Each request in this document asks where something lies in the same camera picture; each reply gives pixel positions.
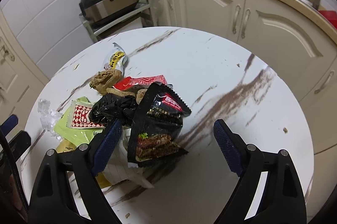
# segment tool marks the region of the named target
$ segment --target black cable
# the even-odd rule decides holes
[[[28,214],[28,202],[27,202],[25,193],[23,191],[19,171],[17,169],[12,150],[11,150],[11,148],[10,148],[8,142],[7,142],[7,139],[4,135],[4,133],[2,132],[1,128],[0,128],[0,145],[3,148],[3,151],[6,155],[7,162],[9,164],[9,167],[11,168],[13,178],[14,178],[14,182],[15,182],[15,186],[16,186],[16,190],[17,190],[17,193],[19,194],[19,198],[22,202],[23,209]]]

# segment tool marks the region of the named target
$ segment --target yellow label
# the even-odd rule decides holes
[[[112,69],[116,68],[116,65],[118,63],[118,61],[125,56],[125,53],[123,51],[117,51],[116,53],[114,53],[111,58],[110,58],[110,62],[109,65],[111,66]]]

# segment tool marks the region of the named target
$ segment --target trash pile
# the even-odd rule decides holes
[[[109,186],[107,181],[114,185],[122,180],[152,188],[142,176],[145,168],[188,153],[175,139],[183,127],[183,118],[191,110],[173,86],[167,84],[164,75],[123,78],[126,61],[123,49],[114,44],[104,59],[104,70],[90,82],[102,98],[96,103],[90,103],[86,97],[73,100],[56,124],[55,113],[50,112],[54,115],[50,119],[53,129],[49,126],[48,130],[64,138],[58,152],[72,151],[82,143],[90,143],[108,124],[120,120],[123,134],[103,174],[96,179],[101,188]],[[40,113],[44,115],[41,121],[48,117],[48,109]]]

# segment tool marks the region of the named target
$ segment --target blue gripper pad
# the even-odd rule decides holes
[[[7,136],[10,131],[13,130],[15,126],[19,123],[19,119],[16,115],[11,115],[3,124],[1,124],[0,128],[2,133]]]
[[[98,173],[104,171],[123,132],[123,126],[120,120],[115,121],[110,129],[106,129],[108,129],[109,132],[106,134],[93,157],[93,167],[91,169],[93,176],[97,176]]]
[[[244,160],[242,153],[244,152],[242,147],[237,147],[241,144],[239,140],[234,139],[236,134],[230,131],[223,120],[217,120],[214,123],[213,133],[230,170],[238,176],[243,175],[245,169],[242,165]]]

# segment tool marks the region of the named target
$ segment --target red wrapper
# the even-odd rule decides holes
[[[161,82],[167,85],[164,75],[154,76],[154,77],[143,77],[143,78],[131,78],[126,77],[120,82],[114,85],[114,88],[124,91],[129,88],[137,86],[137,88],[148,88],[154,82]]]

